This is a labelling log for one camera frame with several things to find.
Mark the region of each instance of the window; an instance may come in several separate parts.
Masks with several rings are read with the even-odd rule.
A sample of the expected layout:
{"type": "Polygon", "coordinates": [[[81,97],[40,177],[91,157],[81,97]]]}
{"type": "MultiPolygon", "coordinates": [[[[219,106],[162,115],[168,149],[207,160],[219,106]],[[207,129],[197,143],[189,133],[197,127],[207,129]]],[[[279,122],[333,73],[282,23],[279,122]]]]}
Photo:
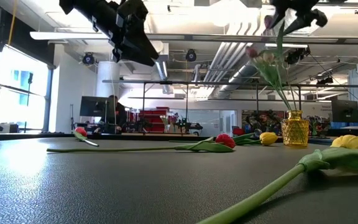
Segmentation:
{"type": "Polygon", "coordinates": [[[29,129],[47,128],[44,119],[48,117],[45,107],[50,78],[45,63],[5,47],[0,53],[0,123],[17,123],[24,128],[27,122],[29,129]]]}

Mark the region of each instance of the glass wall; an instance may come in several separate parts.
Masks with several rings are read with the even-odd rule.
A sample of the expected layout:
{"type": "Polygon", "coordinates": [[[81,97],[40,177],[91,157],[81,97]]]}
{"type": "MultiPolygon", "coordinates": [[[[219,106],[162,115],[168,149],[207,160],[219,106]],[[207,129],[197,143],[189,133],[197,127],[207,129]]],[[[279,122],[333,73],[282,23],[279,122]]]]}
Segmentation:
{"type": "Polygon", "coordinates": [[[44,129],[50,75],[45,63],[5,47],[0,53],[0,123],[17,123],[24,128],[27,122],[29,129],[44,129]]]}
{"type": "MultiPolygon", "coordinates": [[[[179,119],[186,118],[186,110],[172,109],[173,114],[178,113],[179,119]]],[[[232,126],[236,125],[236,111],[229,110],[188,110],[188,122],[199,123],[202,130],[190,130],[197,132],[201,137],[217,136],[226,133],[232,135],[232,126]]]]}

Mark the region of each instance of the yellow cable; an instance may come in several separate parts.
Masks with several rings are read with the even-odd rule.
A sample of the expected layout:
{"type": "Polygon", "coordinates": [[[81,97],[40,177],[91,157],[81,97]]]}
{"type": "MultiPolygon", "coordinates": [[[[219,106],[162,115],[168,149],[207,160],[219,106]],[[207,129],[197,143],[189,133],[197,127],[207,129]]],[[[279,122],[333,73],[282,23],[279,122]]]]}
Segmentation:
{"type": "Polygon", "coordinates": [[[10,46],[12,41],[12,33],[13,33],[13,26],[15,24],[15,18],[16,18],[16,9],[17,9],[17,0],[15,0],[15,3],[13,5],[13,17],[12,17],[12,23],[11,23],[11,30],[9,31],[9,39],[7,41],[7,44],[10,46]]]}

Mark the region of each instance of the glass vase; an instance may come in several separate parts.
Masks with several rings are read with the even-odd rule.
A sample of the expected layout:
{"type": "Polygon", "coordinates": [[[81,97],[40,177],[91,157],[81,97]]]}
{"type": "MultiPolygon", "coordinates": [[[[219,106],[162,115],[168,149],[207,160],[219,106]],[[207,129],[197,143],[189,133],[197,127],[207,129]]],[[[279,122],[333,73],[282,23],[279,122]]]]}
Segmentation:
{"type": "Polygon", "coordinates": [[[282,121],[283,142],[286,146],[307,146],[309,121],[302,119],[302,111],[288,112],[289,117],[282,121]]]}

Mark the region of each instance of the person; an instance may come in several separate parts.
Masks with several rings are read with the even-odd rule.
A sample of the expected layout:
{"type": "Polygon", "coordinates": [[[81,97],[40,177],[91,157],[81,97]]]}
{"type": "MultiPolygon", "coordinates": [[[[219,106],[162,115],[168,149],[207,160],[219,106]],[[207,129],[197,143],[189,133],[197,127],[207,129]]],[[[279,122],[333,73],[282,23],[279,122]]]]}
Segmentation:
{"type": "Polygon", "coordinates": [[[123,125],[127,122],[127,113],[125,111],[125,106],[118,103],[118,97],[111,95],[108,98],[109,108],[108,108],[108,117],[107,122],[110,124],[116,124],[116,130],[121,131],[123,125]]]}

